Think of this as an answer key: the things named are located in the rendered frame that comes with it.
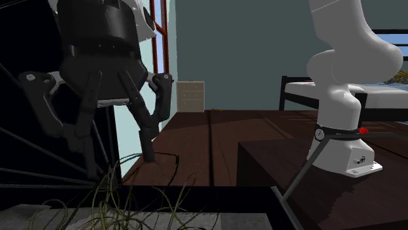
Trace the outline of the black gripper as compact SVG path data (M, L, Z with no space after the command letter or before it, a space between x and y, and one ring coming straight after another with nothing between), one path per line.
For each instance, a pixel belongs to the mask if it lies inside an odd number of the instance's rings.
M60 80L51 74L24 72L21 87L42 127L51 137L63 137L72 152L81 153L90 179L97 178L91 127L97 105L125 105L140 131L144 162L155 162L152 139L159 123L170 116L172 76L152 77L156 103L150 114L139 89L147 69L141 60L133 9L123 0L58 0L56 5L64 53L60 76L80 97L76 124L63 123L52 107Z

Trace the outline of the beige chest of drawers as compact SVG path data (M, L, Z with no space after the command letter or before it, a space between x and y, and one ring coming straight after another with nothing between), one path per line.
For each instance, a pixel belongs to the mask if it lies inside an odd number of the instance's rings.
M204 112L205 82L177 81L177 112Z

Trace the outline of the red framed window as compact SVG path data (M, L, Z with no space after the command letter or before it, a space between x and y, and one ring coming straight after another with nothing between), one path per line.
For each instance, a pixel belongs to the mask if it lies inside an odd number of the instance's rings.
M150 14L157 35L152 39L152 57L155 73L169 72L169 42L167 0L149 0Z

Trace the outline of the green grass plant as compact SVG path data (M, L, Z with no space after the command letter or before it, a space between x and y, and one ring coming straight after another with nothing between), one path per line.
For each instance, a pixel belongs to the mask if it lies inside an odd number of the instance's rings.
M73 218L79 211L76 207L72 213L68 213L66 204L63 204L63 216L54 230L157 230L156 226L160 214L168 214L169 221L165 230L172 230L174 223L178 223L175 230L214 230L220 213L188 212L181 208L183 200L189 191L182 188L178 193L177 200L173 204L165 193L165 189L153 187L159 193L161 199L160 207L148 212L147 208L154 203L148 203L144 208L131 210L131 202L135 200L132 195L132 188L129 188L126 202L123 208L119 207L120 198L116 189L113 189L113 170L103 177L103 181L108 183L108 188L101 189L98 184L91 190L93 194L91 214L87 218L75 223Z

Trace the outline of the dark brown robot stand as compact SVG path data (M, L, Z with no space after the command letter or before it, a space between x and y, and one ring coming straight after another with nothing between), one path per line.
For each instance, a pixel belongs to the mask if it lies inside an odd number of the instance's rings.
M311 167L286 203L304 230L408 230L408 131L369 125L366 138L383 170L359 178ZM255 140L237 147L238 186L285 193L306 162L310 139Z

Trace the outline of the black framed bed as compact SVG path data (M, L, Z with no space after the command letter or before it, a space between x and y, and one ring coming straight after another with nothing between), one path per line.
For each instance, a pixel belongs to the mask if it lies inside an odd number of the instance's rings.
M408 61L408 29L376 29L374 33L401 48L403 60ZM282 76L280 88L279 110L284 110L286 101L318 108L315 85L309 77ZM349 89L362 106L361 122L408 123L408 85L403 90L392 84L351 84Z

